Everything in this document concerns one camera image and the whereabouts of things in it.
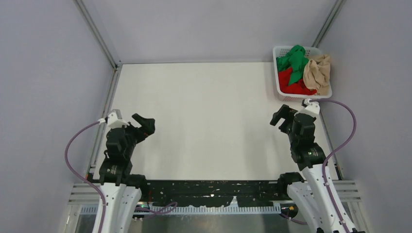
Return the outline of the beige t shirt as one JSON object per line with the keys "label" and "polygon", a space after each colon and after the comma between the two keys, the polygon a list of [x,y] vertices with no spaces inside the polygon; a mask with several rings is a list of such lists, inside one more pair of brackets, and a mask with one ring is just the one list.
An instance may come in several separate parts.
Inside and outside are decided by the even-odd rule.
{"label": "beige t shirt", "polygon": [[309,56],[309,61],[303,71],[303,81],[306,88],[316,90],[318,96],[327,96],[330,93],[330,72],[330,55]]}

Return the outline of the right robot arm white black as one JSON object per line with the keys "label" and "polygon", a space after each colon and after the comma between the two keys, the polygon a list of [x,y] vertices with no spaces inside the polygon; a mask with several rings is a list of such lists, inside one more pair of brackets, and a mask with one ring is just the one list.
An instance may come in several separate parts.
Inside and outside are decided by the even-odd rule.
{"label": "right robot arm white black", "polygon": [[317,103],[304,103],[300,111],[283,104],[270,121],[289,138],[290,152],[299,172],[279,176],[277,192],[292,199],[312,233],[358,233],[338,196],[323,149],[315,142]]}

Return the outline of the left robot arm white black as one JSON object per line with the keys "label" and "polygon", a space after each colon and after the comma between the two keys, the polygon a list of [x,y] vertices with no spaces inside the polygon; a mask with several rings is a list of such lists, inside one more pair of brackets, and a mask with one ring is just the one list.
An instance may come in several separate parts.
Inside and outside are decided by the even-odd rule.
{"label": "left robot arm white black", "polygon": [[143,175],[131,174],[134,149],[155,132],[155,119],[132,115],[139,125],[125,121],[118,109],[101,119],[109,128],[104,160],[99,169],[98,194],[101,196],[94,224],[95,233],[126,233],[138,201],[149,195]]}

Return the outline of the red t shirt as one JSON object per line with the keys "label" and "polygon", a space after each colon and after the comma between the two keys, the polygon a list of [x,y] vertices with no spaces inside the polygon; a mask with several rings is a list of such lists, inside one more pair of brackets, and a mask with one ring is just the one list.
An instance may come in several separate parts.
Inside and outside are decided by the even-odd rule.
{"label": "red t shirt", "polygon": [[289,81],[292,75],[292,68],[288,68],[278,73],[280,90],[286,94],[298,94],[298,95],[315,95],[316,89],[310,90],[304,84],[303,79],[299,79],[298,82],[289,85]]}

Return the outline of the green t shirt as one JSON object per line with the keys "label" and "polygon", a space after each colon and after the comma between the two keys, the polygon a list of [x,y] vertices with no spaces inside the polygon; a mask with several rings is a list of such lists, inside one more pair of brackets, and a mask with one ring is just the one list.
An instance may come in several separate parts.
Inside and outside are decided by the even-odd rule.
{"label": "green t shirt", "polygon": [[304,68],[309,62],[305,54],[306,50],[304,47],[295,45],[284,56],[275,59],[278,71],[285,71],[288,68],[292,69],[288,86],[303,79]]}

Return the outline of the white plastic laundry basket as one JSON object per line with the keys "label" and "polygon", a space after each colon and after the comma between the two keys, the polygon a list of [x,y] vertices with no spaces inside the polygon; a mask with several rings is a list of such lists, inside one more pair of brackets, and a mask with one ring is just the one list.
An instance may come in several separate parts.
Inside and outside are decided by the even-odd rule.
{"label": "white plastic laundry basket", "polygon": [[[311,57],[315,55],[323,55],[323,52],[315,47],[303,47],[305,49],[305,57]],[[273,59],[276,61],[278,57],[285,56],[290,50],[292,49],[292,46],[275,46],[273,48]],[[303,94],[296,94],[296,93],[285,93],[281,90],[280,88],[280,82],[279,82],[279,71],[277,68],[277,65],[274,64],[274,73],[275,73],[275,83],[274,86],[276,88],[276,93],[279,98],[279,100],[282,101],[301,101],[306,98],[312,98],[312,99],[327,99],[332,96],[332,88],[331,85],[329,84],[328,89],[327,89],[327,94],[326,95],[303,95]]]}

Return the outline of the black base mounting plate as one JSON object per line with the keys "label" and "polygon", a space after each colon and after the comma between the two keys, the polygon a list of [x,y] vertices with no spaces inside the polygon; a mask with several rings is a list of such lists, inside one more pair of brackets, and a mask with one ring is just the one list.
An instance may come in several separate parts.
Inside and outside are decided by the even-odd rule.
{"label": "black base mounting plate", "polygon": [[291,201],[286,185],[277,180],[147,180],[140,201],[155,206],[177,202],[178,207],[269,207],[274,201]]}

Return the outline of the aluminium frame rail front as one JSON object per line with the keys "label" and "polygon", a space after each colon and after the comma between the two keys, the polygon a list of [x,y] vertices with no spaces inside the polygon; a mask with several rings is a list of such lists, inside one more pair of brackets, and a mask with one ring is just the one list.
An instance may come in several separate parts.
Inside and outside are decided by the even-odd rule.
{"label": "aluminium frame rail front", "polygon": [[[360,193],[354,181],[334,180],[334,187],[342,202],[362,202]],[[76,183],[70,193],[69,203],[98,203],[99,194],[85,183]]]}

